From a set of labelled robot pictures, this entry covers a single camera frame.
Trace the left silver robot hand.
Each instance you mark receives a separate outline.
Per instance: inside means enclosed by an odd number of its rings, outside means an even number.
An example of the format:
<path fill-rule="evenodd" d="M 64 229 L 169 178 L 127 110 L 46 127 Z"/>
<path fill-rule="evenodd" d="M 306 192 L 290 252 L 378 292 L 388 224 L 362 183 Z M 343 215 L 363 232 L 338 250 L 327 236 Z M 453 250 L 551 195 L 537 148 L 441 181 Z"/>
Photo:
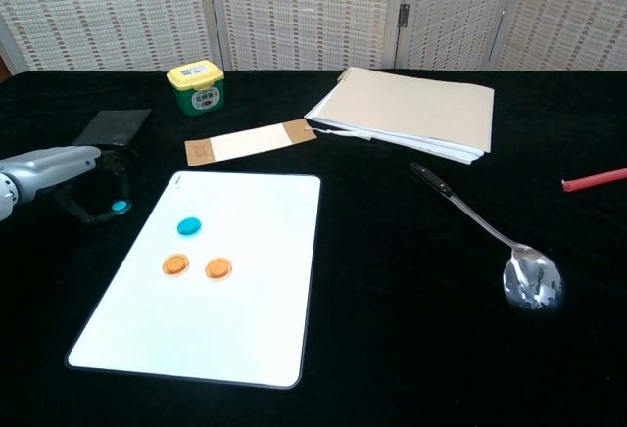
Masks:
<path fill-rule="evenodd" d="M 116 178 L 120 196 L 104 213 L 92 214 L 72 196 L 73 182 L 100 170 Z M 50 193 L 59 207 L 85 224 L 99 224 L 130 211 L 130 185 L 121 154 L 95 146 L 64 146 L 33 150 L 1 161 L 1 218 L 17 206 Z"/>

